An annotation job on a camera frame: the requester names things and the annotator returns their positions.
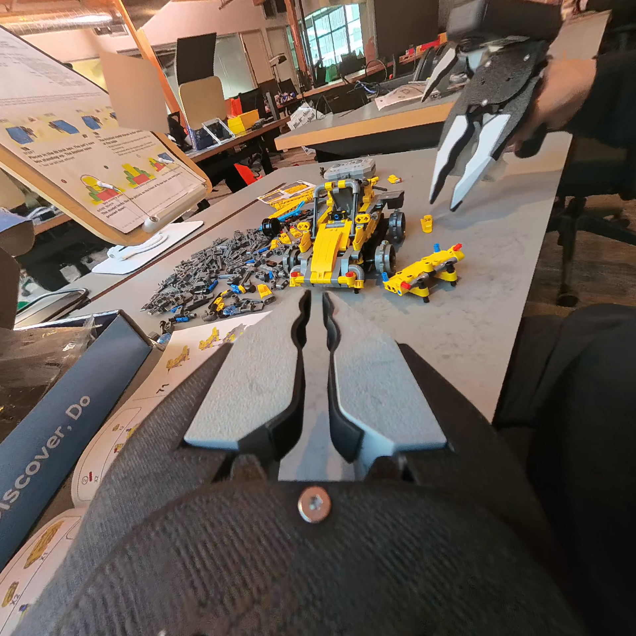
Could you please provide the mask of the person's dark clothed body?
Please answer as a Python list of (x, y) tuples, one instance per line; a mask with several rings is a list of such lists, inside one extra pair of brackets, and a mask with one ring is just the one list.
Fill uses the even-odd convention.
[(592, 635), (635, 634), (635, 307), (521, 320), (492, 424), (525, 464)]

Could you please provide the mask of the yellow toy brick car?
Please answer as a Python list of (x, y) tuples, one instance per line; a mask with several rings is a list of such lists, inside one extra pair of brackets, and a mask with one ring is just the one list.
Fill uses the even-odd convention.
[(368, 274), (396, 272), (395, 245), (406, 234), (404, 191), (376, 193), (377, 177), (328, 181), (315, 188), (311, 227), (290, 252), (290, 287), (363, 289)]

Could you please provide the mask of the black mesh office chair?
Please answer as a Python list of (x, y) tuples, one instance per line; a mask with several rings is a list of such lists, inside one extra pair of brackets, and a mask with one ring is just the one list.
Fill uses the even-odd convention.
[(573, 308), (579, 301), (572, 287), (578, 232), (635, 245), (635, 232), (629, 229), (629, 222), (622, 219), (621, 212), (589, 208), (590, 197), (607, 195), (617, 195), (624, 202), (635, 200), (635, 145), (619, 149), (593, 139), (574, 137), (546, 228), (547, 233), (557, 233), (561, 247), (558, 306)]

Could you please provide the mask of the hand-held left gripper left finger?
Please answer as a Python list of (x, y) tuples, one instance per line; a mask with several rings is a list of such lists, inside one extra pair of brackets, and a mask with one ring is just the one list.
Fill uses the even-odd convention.
[(291, 294), (228, 349), (184, 441), (279, 462), (303, 430), (311, 292)]

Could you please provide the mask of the yellow brick subassembly blue pins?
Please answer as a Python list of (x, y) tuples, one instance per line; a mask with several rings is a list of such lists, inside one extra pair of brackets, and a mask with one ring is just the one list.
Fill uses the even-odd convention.
[[(459, 262), (443, 263), (445, 250), (442, 250), (440, 246), (436, 244), (432, 254), (417, 260), (393, 275), (399, 277), (401, 281), (406, 281), (411, 284), (410, 291), (403, 293), (402, 296), (412, 294), (427, 304), (430, 302), (431, 286), (436, 282), (447, 282), (453, 288), (457, 286), (458, 275), (456, 266)], [(383, 285), (384, 281), (393, 276), (382, 274)]]

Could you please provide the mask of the wooden board with printed sheet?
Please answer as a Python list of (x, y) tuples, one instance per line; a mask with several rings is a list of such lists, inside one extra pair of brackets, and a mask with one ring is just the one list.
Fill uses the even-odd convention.
[(127, 247), (212, 190), (165, 135), (122, 128), (107, 91), (4, 27), (1, 168), (93, 234)]

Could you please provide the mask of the silver air duct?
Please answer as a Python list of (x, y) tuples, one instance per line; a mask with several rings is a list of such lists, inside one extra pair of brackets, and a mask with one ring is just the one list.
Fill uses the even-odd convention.
[(1, 12), (1, 27), (17, 36), (65, 30), (107, 30), (124, 24), (122, 17), (108, 8), (78, 7), (39, 12)]

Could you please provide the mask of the grey desk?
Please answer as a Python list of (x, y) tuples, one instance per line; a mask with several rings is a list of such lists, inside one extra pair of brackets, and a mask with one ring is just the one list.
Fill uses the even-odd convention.
[[(429, 205), (434, 149), (376, 156), (380, 186), (390, 186), (391, 174), (402, 178), (398, 189), (404, 190), (407, 230), (396, 249), (397, 264), (410, 265), (432, 253), (435, 243), (441, 248), (462, 243), (465, 259), (457, 268), (459, 281), (455, 288), (434, 290), (428, 304), (412, 294), (400, 298), (374, 283), (359, 294), (337, 294), (396, 342), (418, 352), (488, 421), (496, 410), (570, 141), (568, 133), (550, 133), (532, 158), (520, 160), (506, 153), (504, 175), (496, 182), (479, 183), (455, 212), (449, 211), (451, 178)], [(69, 283), (66, 290), (90, 292), (90, 303), (72, 315), (122, 309), (144, 332), (157, 331), (159, 318), (140, 312), (140, 306), (174, 266), (215, 238), (257, 227), (266, 211), (259, 196), (297, 180), (318, 184), (321, 167), (282, 163), (253, 185), (214, 200), (196, 215), (203, 227), (190, 241), (130, 277), (91, 273)], [(431, 234), (420, 226), (426, 214), (434, 219)]]

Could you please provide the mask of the person's right forearm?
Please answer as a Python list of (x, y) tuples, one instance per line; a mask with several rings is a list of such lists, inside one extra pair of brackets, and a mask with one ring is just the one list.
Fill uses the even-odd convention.
[(602, 51), (574, 60), (563, 73), (569, 89), (568, 120), (562, 128), (616, 148), (635, 146), (635, 2), (587, 1), (610, 10)]

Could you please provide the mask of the dark blue cardboard box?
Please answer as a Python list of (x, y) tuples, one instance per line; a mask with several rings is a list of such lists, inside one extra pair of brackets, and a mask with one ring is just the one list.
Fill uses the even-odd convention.
[[(34, 238), (30, 220), (1, 209), (1, 329), (19, 330), (15, 320), (20, 266), (15, 257), (25, 254)], [(120, 310), (30, 328), (74, 326), (87, 317), (95, 320), (94, 342), (1, 441), (2, 568), (26, 540), (152, 350), (150, 339)]]

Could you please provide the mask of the long grey table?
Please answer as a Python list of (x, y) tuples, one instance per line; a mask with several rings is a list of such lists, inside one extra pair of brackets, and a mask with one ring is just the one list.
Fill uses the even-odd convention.
[(425, 102), (413, 100), (378, 109), (369, 103), (340, 114), (323, 115), (275, 139), (278, 150), (313, 147), (357, 137), (368, 137), (443, 123), (460, 93)]

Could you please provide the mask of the black flat panel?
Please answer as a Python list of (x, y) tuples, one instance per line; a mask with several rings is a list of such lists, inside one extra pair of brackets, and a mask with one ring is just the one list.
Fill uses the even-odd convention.
[(174, 68), (178, 86), (215, 75), (216, 41), (215, 32), (177, 39)]

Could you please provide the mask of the window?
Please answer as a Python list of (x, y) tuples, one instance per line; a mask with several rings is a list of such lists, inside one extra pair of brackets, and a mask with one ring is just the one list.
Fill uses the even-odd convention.
[(314, 64), (325, 68), (338, 65), (343, 56), (364, 55), (363, 4), (330, 4), (303, 9), (309, 51)]

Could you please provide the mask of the pile of dark small bricks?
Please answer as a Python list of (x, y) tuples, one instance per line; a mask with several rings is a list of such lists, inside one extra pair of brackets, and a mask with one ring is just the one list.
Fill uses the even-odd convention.
[(263, 312), (290, 285), (300, 233), (254, 228), (214, 239), (174, 266), (140, 311), (160, 320), (160, 334), (200, 320), (215, 322)]

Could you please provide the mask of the printed paper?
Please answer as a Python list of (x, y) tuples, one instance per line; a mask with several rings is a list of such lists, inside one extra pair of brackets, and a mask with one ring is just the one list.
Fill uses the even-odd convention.
[(291, 131), (295, 131), (310, 122), (321, 120), (325, 114), (320, 112), (312, 103), (303, 101), (296, 110), (291, 114), (288, 127)]

